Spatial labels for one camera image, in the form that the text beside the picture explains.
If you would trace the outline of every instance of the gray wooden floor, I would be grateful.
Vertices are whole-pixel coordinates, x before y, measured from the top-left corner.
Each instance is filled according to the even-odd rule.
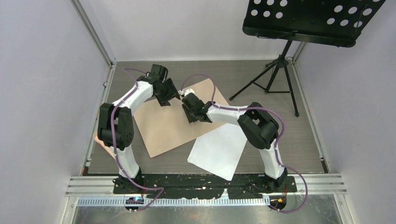
[[[240,88],[247,84],[264,70],[264,65],[270,61],[164,61],[155,62],[168,68],[168,77],[172,78],[176,88],[192,74],[201,73],[211,75],[223,96],[228,100]],[[153,62],[118,62],[111,84],[108,102],[113,102],[122,97],[134,84],[133,80],[123,72],[123,68],[136,68],[150,71]],[[312,134],[304,104],[296,83],[292,67],[288,67],[292,86],[295,91],[300,117],[294,116],[293,103],[289,93],[264,94],[264,90],[251,85],[242,94],[237,96],[230,105],[249,105],[252,101],[259,102],[262,106],[271,108],[280,114],[286,123],[284,136],[279,142],[280,154],[284,164],[294,167],[302,173],[323,173],[318,149]],[[270,78],[267,73],[257,83],[265,86]],[[194,77],[187,86],[204,80],[204,77]],[[271,87],[272,91],[288,90],[284,70],[281,69]],[[143,173],[207,173],[195,165],[187,162],[188,155],[194,141],[172,149],[162,155],[150,158],[143,140],[134,122],[133,152],[137,163]],[[118,168],[114,159],[96,144],[89,166],[89,173],[117,173]],[[248,142],[240,158],[237,173],[263,173],[264,164],[258,149]]]

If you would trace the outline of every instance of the cardboard sheet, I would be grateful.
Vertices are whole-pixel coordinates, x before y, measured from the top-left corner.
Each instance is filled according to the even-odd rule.
[[[225,124],[198,137],[187,161],[231,181],[246,141],[238,125]]]
[[[206,103],[212,97],[213,84],[210,79],[206,79],[186,89],[193,89],[197,97]],[[228,105],[218,89],[216,89],[214,101]],[[182,108],[182,101],[174,98],[170,101],[170,105],[161,107],[158,101],[153,99],[145,102],[134,114],[151,158],[224,125],[224,123],[199,121],[190,124]]]

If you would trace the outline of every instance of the brown paper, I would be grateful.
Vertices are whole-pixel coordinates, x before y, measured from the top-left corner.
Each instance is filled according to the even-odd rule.
[[[193,89],[195,95],[206,103],[211,100],[213,84],[210,79],[206,79],[186,89]],[[218,89],[216,89],[214,101],[228,105]],[[182,101],[174,98],[170,101],[170,105],[161,107],[158,101],[154,99],[145,102],[134,114],[140,134],[151,158],[224,125],[224,123],[199,121],[188,123],[182,108]]]

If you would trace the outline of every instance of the music stand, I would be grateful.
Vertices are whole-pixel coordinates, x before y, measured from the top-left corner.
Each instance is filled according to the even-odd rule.
[[[385,0],[250,0],[242,31],[251,36],[287,40],[282,54],[247,85],[230,97],[233,100],[251,84],[265,93],[290,93],[298,117],[297,104],[285,59],[292,41],[311,42],[350,48]],[[274,68],[267,87],[256,80]],[[269,91],[284,68],[289,91]]]

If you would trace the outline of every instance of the white wall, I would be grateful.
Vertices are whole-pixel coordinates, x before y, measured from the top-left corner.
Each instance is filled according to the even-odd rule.
[[[107,64],[69,0],[1,2],[0,223],[54,224]]]
[[[274,59],[286,44],[242,32],[248,0],[89,2],[118,61]]]
[[[298,67],[333,172],[361,224],[396,220],[396,1],[353,48],[308,44]]]

